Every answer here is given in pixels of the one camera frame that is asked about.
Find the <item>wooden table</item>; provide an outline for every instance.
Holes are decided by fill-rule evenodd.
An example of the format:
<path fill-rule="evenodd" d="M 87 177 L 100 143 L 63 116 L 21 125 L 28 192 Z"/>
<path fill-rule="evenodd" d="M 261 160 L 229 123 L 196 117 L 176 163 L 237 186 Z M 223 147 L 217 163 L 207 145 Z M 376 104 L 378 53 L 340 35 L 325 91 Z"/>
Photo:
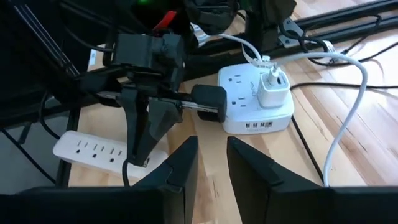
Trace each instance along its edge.
<path fill-rule="evenodd" d="M 366 0 L 298 1 L 294 19 L 340 9 Z M 229 32 L 243 28 L 243 20 L 236 18 Z M 396 42 L 396 30 L 368 38 L 350 55 L 363 58 Z M 346 47 L 351 42 L 339 44 Z M 398 48 L 392 49 L 365 63 L 370 85 L 397 85 L 396 58 Z M 94 67 L 101 66 L 98 55 Z M 291 84 L 325 81 L 360 83 L 356 67 L 328 68 L 300 60 L 284 67 Z M 185 82 L 182 91 L 190 92 L 195 84 L 216 84 L 216 75 Z M 357 90 L 332 88 L 303 88 L 294 91 L 295 117 L 307 138 L 315 159 L 323 167 L 325 157 L 342 121 L 348 114 Z M 384 91 L 384 95 L 367 92 L 357 115 L 345 132 L 333 156 L 330 172 L 331 185 L 395 185 L 398 184 L 398 101 L 391 98 L 398 91 Z M 126 119 L 123 109 L 93 105 L 80 113 L 78 131 L 104 138 L 126 141 Z M 188 136 L 199 138 L 200 159 L 195 201 L 194 223 L 241 223 L 229 180 L 226 159 L 226 138 L 220 123 L 202 121 L 195 112 L 185 110 L 183 123 L 176 124 L 160 144 L 172 153 Z M 238 136 L 286 168 L 322 184 L 294 127 L 263 135 Z M 72 164 L 69 186 L 122 185 L 120 177 Z"/>

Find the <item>white label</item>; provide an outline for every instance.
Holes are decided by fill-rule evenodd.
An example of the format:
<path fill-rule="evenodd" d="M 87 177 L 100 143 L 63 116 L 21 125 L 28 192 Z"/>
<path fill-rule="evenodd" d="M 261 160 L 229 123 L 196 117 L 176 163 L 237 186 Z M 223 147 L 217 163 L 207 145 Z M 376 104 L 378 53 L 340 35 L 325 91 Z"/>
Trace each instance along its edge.
<path fill-rule="evenodd" d="M 90 60 L 88 61 L 88 66 L 95 65 L 95 57 L 97 55 L 96 50 L 91 50 L 90 52 Z"/>

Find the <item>plug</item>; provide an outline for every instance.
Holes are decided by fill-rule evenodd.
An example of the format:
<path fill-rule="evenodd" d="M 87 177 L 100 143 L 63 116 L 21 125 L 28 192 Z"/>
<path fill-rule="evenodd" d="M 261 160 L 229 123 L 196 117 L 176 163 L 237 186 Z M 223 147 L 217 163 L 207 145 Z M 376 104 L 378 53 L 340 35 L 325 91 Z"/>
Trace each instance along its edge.
<path fill-rule="evenodd" d="M 262 74 L 257 91 L 257 99 L 263 108 L 282 106 L 290 91 L 287 75 L 280 68 L 271 68 Z"/>

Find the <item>wooden surface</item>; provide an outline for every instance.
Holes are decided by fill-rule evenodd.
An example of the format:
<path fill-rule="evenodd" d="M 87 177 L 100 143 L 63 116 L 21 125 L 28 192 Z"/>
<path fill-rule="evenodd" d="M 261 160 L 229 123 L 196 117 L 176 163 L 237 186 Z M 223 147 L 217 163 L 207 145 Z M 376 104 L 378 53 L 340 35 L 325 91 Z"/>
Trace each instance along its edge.
<path fill-rule="evenodd" d="M 293 18 L 353 6 L 365 0 L 298 1 Z M 243 27 L 236 18 L 230 32 Z M 367 39 L 350 55 L 363 58 L 396 42 L 398 32 L 391 30 Z M 351 42 L 338 44 L 339 49 Z M 398 85 L 396 56 L 398 48 L 365 63 L 370 85 Z M 292 62 L 284 67 L 291 84 L 308 81 L 360 83 L 356 67 L 328 68 L 307 60 Z M 190 92 L 194 84 L 216 84 L 216 75 L 192 80 L 182 90 Z M 351 108 L 357 90 L 332 88 L 303 88 L 294 91 L 294 116 L 301 127 L 313 154 L 321 167 L 338 128 Z M 398 95 L 397 90 L 383 94 L 367 92 L 357 115 L 345 132 L 333 156 L 330 172 L 331 185 L 397 185 L 398 184 Z M 93 105 L 81 110 L 78 130 L 104 138 L 126 141 L 126 119 L 122 109 Z M 172 153 L 190 135 L 199 138 L 200 160 L 194 223 L 241 223 L 229 180 L 226 160 L 226 138 L 221 124 L 202 121 L 196 112 L 186 110 L 183 123 L 175 125 L 161 142 Z M 290 125 L 285 131 L 263 135 L 238 136 L 286 168 L 321 184 L 298 135 Z M 113 174 L 72 165 L 70 186 L 122 185 Z"/>

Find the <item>white power strip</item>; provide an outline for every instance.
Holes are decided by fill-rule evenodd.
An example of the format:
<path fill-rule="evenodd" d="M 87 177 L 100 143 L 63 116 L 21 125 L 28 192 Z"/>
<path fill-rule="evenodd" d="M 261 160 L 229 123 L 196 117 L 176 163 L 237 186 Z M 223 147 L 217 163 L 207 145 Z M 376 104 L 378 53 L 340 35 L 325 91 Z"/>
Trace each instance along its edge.
<path fill-rule="evenodd" d="M 256 68 L 250 63 L 222 68 L 218 86 L 227 92 L 227 112 L 223 123 L 230 134 L 261 134 L 281 131 L 289 125 L 294 113 L 294 102 L 288 92 L 283 105 L 262 108 L 257 98 L 260 78 L 269 73 L 267 68 Z"/>
<path fill-rule="evenodd" d="M 54 155 L 68 162 L 95 167 L 121 176 L 123 161 L 127 158 L 127 144 L 89 134 L 67 131 L 53 148 Z M 129 177 L 142 179 L 168 158 L 165 151 L 154 149 L 146 167 L 129 164 Z"/>

